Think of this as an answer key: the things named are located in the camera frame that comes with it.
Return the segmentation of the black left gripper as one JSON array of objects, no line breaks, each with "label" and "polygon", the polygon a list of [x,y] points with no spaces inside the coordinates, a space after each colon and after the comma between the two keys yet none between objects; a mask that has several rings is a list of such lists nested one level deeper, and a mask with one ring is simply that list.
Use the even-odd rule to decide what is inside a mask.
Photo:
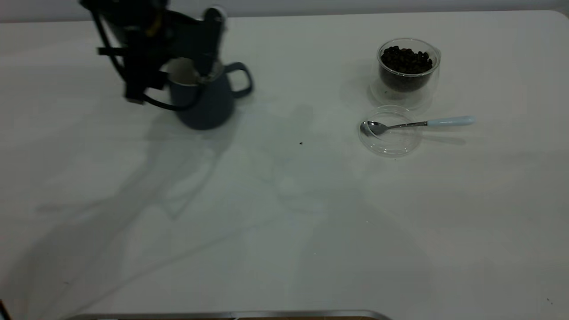
[{"label": "black left gripper", "polygon": [[209,7],[201,20],[171,12],[171,42],[168,0],[82,0],[80,5],[91,13],[103,42],[98,55],[124,57],[124,97],[128,102],[168,105],[146,91],[163,89],[167,75],[161,68],[173,56],[193,61],[203,79],[215,73],[226,29],[222,7]]}]

